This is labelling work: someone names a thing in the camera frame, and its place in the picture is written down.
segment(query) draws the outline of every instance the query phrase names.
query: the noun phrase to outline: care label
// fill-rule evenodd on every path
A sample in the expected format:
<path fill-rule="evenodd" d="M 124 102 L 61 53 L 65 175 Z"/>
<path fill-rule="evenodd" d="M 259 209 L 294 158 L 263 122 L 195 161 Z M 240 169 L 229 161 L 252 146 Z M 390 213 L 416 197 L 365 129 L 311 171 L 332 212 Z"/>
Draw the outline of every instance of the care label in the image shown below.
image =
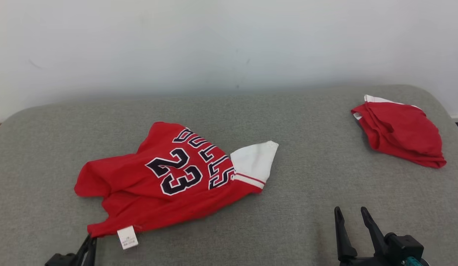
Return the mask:
<path fill-rule="evenodd" d="M 122 249 L 129 249 L 139 244 L 133 226 L 118 230 L 117 235 L 121 241 Z"/>

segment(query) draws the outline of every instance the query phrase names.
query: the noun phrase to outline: red jersey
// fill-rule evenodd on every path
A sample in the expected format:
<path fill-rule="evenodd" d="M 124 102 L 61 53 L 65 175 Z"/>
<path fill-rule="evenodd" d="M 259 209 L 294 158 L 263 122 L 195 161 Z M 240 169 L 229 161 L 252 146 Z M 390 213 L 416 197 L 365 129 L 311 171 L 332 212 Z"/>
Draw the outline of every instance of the red jersey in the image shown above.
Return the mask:
<path fill-rule="evenodd" d="M 214 213 L 269 177 L 278 144 L 268 141 L 236 150 L 230 158 L 176 123 L 154 123 L 137 153 L 95 160 L 75 185 L 81 197 L 104 197 L 108 219 L 87 227 L 92 237 L 157 229 Z"/>

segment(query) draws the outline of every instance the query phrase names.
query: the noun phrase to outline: red fabric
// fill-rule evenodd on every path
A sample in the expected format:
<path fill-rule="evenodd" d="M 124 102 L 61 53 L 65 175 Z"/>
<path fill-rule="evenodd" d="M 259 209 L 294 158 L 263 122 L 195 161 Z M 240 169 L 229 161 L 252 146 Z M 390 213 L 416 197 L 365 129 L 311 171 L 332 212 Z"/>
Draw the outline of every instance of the red fabric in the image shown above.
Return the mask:
<path fill-rule="evenodd" d="M 419 108 L 396 103 L 365 102 L 352 109 L 360 113 L 360 125 L 370 146 L 381 153 L 419 165 L 441 168 L 447 162 L 436 126 Z"/>
<path fill-rule="evenodd" d="M 86 163 L 75 192 L 81 197 L 104 197 L 102 206 L 109 214 L 104 222 L 88 225 L 88 232 L 92 237 L 102 237 L 131 225 L 136 231 L 166 227 L 204 217 L 249 193 L 261 192 L 254 185 L 232 180 L 232 162 L 219 148 L 211 148 L 207 157 L 200 155 L 211 146 L 179 124 L 158 122 L 153 124 L 137 153 Z M 188 157 L 184 165 L 148 166 L 157 159 L 173 163 L 184 161 L 181 157 L 185 154 L 170 154 L 181 149 Z M 164 169 L 168 172 L 158 176 L 158 171 Z M 182 186 L 184 182 L 196 182 L 198 176 L 199 182 L 190 187 Z"/>

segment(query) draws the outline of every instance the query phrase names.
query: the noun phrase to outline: white wall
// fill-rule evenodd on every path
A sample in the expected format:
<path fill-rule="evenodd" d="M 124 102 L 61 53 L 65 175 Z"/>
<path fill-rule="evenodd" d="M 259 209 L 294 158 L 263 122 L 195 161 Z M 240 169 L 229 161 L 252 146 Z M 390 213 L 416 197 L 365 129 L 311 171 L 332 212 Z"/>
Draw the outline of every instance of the white wall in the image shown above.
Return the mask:
<path fill-rule="evenodd" d="M 0 121 L 92 95 L 387 83 L 458 115 L 458 0 L 0 0 Z"/>

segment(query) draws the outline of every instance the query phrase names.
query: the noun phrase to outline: garment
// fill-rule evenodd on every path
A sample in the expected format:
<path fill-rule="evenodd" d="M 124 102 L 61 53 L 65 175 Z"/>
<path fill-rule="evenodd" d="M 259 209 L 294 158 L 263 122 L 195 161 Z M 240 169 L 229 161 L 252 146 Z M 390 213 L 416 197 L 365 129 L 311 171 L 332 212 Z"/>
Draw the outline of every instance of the garment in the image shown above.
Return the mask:
<path fill-rule="evenodd" d="M 374 150 L 426 167 L 447 163 L 438 129 L 419 107 L 369 95 L 364 100 L 351 112 Z"/>
<path fill-rule="evenodd" d="M 86 163 L 75 192 L 104 197 L 109 214 L 87 229 L 92 237 L 133 225 L 147 231 L 198 219 L 249 193 L 260 193 L 278 148 L 272 141 L 236 150 L 230 158 L 176 123 L 157 122 L 137 153 Z"/>

